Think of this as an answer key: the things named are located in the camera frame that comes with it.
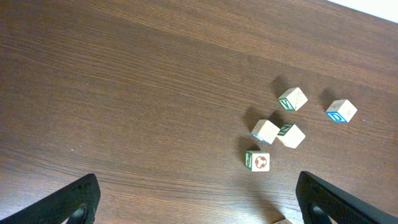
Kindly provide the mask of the leaf picture wooden block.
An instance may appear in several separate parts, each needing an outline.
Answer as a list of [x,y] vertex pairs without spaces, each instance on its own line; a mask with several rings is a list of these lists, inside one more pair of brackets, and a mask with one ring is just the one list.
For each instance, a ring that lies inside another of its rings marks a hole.
[[283,219],[283,220],[274,222],[273,224],[292,224],[292,222],[291,222],[290,220],[288,220],[288,219],[285,218],[285,219]]

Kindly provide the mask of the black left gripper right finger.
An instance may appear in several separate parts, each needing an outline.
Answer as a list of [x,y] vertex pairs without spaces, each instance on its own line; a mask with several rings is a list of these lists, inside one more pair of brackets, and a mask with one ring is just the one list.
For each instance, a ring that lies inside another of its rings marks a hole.
[[397,223],[397,217],[308,171],[300,173],[295,193],[304,223]]

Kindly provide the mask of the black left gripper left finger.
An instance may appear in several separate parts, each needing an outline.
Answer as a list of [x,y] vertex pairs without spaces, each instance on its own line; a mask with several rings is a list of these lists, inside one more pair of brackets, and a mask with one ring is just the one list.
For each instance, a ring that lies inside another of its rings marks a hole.
[[87,174],[36,203],[1,220],[1,223],[95,222],[101,192],[94,174]]

